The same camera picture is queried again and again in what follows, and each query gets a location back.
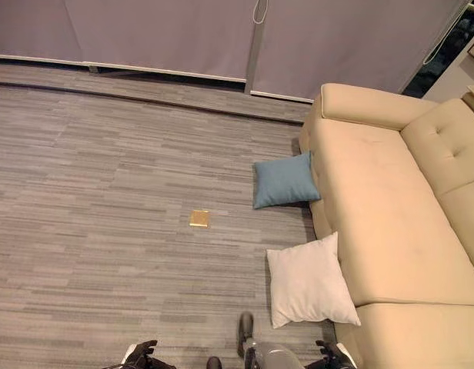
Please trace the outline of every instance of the roller blind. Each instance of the roller blind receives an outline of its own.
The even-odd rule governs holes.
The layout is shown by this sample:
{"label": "roller blind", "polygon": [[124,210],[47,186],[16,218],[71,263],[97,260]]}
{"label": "roller blind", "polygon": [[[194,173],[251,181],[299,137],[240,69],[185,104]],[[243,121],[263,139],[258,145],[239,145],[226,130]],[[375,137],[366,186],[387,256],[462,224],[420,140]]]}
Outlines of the roller blind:
{"label": "roller blind", "polygon": [[326,82],[398,92],[466,0],[270,0],[252,90],[314,98]]}

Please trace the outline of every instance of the small gold object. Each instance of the small gold object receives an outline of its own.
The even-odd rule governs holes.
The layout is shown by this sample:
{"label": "small gold object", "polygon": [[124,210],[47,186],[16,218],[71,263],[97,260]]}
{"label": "small gold object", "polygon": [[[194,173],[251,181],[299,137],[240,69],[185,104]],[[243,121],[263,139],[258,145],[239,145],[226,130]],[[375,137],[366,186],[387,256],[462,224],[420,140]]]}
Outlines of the small gold object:
{"label": "small gold object", "polygon": [[207,210],[193,210],[191,211],[191,218],[189,219],[191,227],[209,227],[209,211]]}

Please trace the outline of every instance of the wall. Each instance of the wall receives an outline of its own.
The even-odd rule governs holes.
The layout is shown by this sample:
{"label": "wall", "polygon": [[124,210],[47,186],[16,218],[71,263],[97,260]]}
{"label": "wall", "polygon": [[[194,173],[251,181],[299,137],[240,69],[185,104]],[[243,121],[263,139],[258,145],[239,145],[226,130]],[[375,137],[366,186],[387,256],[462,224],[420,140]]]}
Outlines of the wall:
{"label": "wall", "polygon": [[474,58],[468,54],[473,44],[474,37],[427,91],[424,99],[443,102],[450,98],[460,98],[468,91],[466,86],[474,85]]}

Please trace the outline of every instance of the leather sofa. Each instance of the leather sofa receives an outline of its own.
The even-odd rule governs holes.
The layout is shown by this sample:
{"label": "leather sofa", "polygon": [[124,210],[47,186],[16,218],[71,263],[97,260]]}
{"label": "leather sofa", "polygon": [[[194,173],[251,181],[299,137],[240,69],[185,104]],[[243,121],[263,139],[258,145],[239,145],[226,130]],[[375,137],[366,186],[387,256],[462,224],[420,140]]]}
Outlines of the leather sofa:
{"label": "leather sofa", "polygon": [[359,368],[474,367],[474,87],[442,104],[323,85],[302,127],[318,238],[338,231]]}

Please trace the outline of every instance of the sofa cushion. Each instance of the sofa cushion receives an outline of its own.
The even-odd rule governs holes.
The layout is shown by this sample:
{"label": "sofa cushion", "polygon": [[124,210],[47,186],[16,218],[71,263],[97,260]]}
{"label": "sofa cushion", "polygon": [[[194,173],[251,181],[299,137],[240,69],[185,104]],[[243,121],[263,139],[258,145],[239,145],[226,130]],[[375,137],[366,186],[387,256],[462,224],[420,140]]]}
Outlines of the sofa cushion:
{"label": "sofa cushion", "polygon": [[436,196],[474,181],[474,113],[462,100],[422,115],[401,136]]}
{"label": "sofa cushion", "polygon": [[355,305],[474,304],[474,267],[400,134],[320,119],[311,139]]}
{"label": "sofa cushion", "polygon": [[335,324],[359,369],[474,367],[474,306],[371,304],[361,327]]}
{"label": "sofa cushion", "polygon": [[401,135],[474,264],[474,112],[449,100]]}
{"label": "sofa cushion", "polygon": [[439,202],[474,266],[474,182],[441,194]]}

